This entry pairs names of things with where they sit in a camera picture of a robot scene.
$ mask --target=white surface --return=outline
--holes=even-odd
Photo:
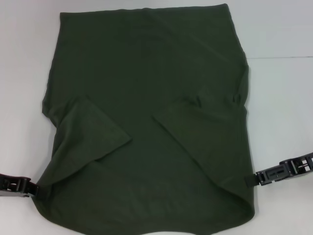
[[[228,3],[251,67],[248,131],[255,170],[313,152],[311,0],[0,0],[0,172],[36,182],[55,129],[41,114],[60,12]],[[255,217],[220,234],[313,234],[313,174],[256,189]],[[74,235],[31,200],[0,198],[1,234]]]

